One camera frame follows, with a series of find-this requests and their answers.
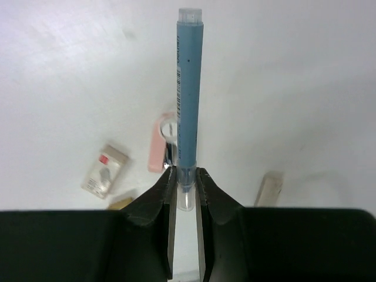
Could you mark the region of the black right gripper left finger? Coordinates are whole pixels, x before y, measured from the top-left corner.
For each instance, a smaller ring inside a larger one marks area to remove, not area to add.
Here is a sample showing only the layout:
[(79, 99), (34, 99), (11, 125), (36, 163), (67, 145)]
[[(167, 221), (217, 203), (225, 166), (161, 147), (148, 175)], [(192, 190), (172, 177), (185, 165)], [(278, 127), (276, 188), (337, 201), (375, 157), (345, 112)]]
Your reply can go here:
[(119, 279), (169, 280), (176, 227), (176, 168), (119, 212)]

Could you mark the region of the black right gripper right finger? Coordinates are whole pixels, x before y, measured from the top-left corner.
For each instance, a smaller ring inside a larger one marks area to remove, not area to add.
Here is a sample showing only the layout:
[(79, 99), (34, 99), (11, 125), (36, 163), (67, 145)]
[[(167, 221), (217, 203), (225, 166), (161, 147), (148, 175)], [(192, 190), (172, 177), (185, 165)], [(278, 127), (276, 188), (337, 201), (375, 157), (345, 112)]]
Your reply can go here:
[(196, 169), (196, 185), (200, 281), (244, 281), (242, 205), (219, 188), (204, 168)]

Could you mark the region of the white boxed eraser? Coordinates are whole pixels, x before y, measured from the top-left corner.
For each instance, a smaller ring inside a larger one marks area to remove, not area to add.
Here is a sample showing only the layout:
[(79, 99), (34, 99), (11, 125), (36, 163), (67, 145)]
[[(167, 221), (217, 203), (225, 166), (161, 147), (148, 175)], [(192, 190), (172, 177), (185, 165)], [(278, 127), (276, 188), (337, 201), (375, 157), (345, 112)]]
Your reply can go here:
[(105, 199), (129, 158), (111, 145), (105, 145), (87, 172), (81, 188)]

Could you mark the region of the light blue pen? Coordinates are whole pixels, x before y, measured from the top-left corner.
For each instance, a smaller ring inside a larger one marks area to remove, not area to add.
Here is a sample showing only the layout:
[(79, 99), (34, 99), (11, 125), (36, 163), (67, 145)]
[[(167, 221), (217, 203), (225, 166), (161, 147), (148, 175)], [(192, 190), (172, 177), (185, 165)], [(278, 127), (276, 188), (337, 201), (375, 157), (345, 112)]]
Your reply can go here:
[(176, 35), (177, 206), (194, 208), (204, 23), (202, 10), (180, 8)]

